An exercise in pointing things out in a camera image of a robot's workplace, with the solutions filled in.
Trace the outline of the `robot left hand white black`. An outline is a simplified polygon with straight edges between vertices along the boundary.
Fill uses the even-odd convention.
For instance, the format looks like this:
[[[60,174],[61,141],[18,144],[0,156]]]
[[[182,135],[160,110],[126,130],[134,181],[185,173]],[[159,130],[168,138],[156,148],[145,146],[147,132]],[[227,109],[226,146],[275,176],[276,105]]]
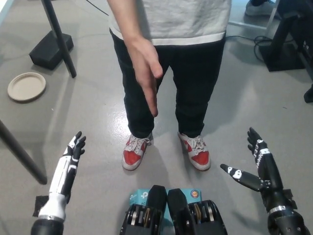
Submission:
[[[48,195],[48,201],[39,211],[39,218],[64,222],[66,206],[76,177],[81,155],[84,154],[86,137],[79,131],[68,143],[55,169]]]

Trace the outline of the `person right hand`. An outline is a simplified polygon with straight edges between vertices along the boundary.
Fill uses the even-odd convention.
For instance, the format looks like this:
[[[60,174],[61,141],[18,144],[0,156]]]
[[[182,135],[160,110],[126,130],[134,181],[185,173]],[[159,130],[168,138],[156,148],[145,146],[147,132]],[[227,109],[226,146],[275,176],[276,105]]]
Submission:
[[[154,45],[139,36],[125,40],[130,59],[135,71],[135,77],[141,86],[152,116],[158,115],[157,109],[157,79],[163,75],[163,69],[158,59]]]

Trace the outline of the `robot right hand black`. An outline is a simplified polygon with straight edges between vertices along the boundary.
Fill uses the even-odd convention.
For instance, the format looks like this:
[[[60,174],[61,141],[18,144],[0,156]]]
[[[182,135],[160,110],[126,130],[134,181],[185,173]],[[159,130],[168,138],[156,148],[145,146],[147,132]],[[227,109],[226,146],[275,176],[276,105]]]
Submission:
[[[253,175],[226,164],[221,164],[220,168],[237,183],[259,192],[268,214],[294,215],[296,204],[292,200],[290,190],[284,189],[277,164],[267,143],[251,127],[247,132],[247,141],[258,175]]]

